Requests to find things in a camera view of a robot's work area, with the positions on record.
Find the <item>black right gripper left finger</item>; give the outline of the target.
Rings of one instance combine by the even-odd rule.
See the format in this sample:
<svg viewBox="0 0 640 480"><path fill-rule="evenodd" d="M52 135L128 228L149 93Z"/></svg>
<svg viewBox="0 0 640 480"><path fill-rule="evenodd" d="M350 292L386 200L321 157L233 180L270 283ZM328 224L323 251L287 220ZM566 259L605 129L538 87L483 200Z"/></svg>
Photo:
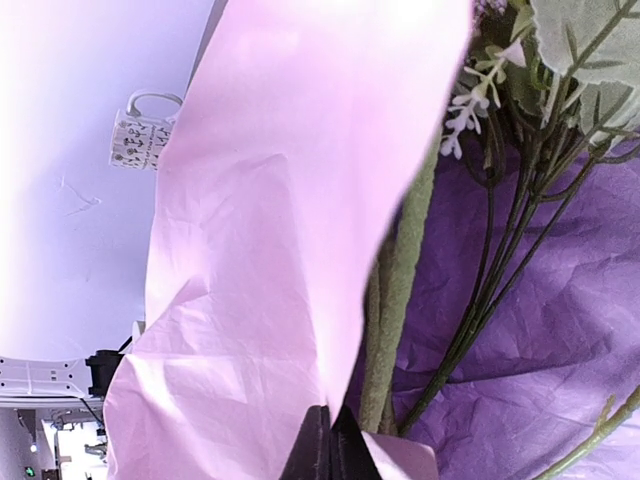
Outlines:
<svg viewBox="0 0 640 480"><path fill-rule="evenodd" d="M311 406L301 423L280 480L329 480L331 423L327 406Z"/></svg>

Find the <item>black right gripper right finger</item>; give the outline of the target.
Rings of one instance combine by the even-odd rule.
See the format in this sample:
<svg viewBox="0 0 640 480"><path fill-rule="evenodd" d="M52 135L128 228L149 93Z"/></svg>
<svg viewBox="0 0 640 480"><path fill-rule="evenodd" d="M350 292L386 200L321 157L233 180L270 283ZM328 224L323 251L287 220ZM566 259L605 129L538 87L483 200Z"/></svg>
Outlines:
<svg viewBox="0 0 640 480"><path fill-rule="evenodd" d="M343 405L330 430L331 480L381 480L351 409Z"/></svg>

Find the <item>purple tissue paper sheet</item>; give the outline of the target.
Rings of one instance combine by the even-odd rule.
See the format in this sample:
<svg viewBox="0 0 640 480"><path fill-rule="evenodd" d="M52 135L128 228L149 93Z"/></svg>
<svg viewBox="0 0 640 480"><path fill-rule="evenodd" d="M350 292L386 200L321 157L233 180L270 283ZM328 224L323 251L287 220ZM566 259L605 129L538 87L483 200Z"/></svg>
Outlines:
<svg viewBox="0 0 640 480"><path fill-rule="evenodd" d="M348 406L382 479L534 479L639 385L639 151L598 165L452 381L399 426L473 288L483 190L439 154L397 350L361 429L366 290L478 1L222 1L162 151L146 330L105 402L112 479L280 479ZM635 479L639 409L554 479Z"/></svg>

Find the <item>white purple flower bunch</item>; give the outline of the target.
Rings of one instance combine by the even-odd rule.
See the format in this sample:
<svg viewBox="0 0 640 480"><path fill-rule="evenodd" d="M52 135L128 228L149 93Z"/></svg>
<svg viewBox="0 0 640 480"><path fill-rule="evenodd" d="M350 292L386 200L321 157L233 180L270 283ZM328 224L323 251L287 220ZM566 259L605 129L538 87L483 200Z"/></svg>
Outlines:
<svg viewBox="0 0 640 480"><path fill-rule="evenodd" d="M639 4L478 1L440 154L483 190L474 285L407 434L598 165L639 151Z"/></svg>

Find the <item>pink flower bunch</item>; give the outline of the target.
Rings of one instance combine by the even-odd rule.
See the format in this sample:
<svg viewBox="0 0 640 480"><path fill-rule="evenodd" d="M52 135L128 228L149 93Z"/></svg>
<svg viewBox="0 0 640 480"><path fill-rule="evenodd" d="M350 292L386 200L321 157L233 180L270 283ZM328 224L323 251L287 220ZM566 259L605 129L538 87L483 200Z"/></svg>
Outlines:
<svg viewBox="0 0 640 480"><path fill-rule="evenodd" d="M365 372L359 424L395 435L392 377L420 258L442 131L407 189L373 263L366 290Z"/></svg>

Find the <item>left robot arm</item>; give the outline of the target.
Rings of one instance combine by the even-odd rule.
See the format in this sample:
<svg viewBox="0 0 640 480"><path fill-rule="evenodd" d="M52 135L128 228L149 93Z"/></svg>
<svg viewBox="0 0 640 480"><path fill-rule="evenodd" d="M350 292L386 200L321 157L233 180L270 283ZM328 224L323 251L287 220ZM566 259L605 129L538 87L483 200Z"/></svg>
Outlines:
<svg viewBox="0 0 640 480"><path fill-rule="evenodd" d="M132 336L117 350L98 350L86 359L53 362L1 357L1 407L63 406L106 396L111 380L146 323L133 323Z"/></svg>

